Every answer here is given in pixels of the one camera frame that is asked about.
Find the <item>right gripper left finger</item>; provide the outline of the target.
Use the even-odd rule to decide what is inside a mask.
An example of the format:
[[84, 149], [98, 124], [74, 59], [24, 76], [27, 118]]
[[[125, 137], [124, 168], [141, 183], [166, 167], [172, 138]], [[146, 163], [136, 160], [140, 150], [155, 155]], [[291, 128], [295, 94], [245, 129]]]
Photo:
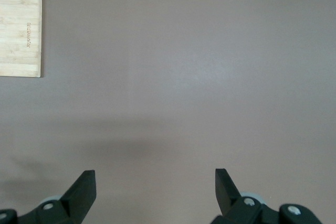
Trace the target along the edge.
[[97, 196], [94, 170], [84, 171], [61, 196], [49, 197], [19, 216], [15, 209], [1, 210], [1, 223], [82, 223]]

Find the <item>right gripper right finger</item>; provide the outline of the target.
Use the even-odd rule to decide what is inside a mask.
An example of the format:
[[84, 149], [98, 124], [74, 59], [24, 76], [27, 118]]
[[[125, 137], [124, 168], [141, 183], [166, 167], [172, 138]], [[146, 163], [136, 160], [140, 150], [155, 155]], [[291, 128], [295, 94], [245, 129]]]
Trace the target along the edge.
[[275, 211], [256, 197], [241, 195], [224, 168], [215, 170], [215, 193], [222, 214], [212, 223], [314, 224], [321, 222], [310, 209], [302, 205], [283, 204], [278, 211]]

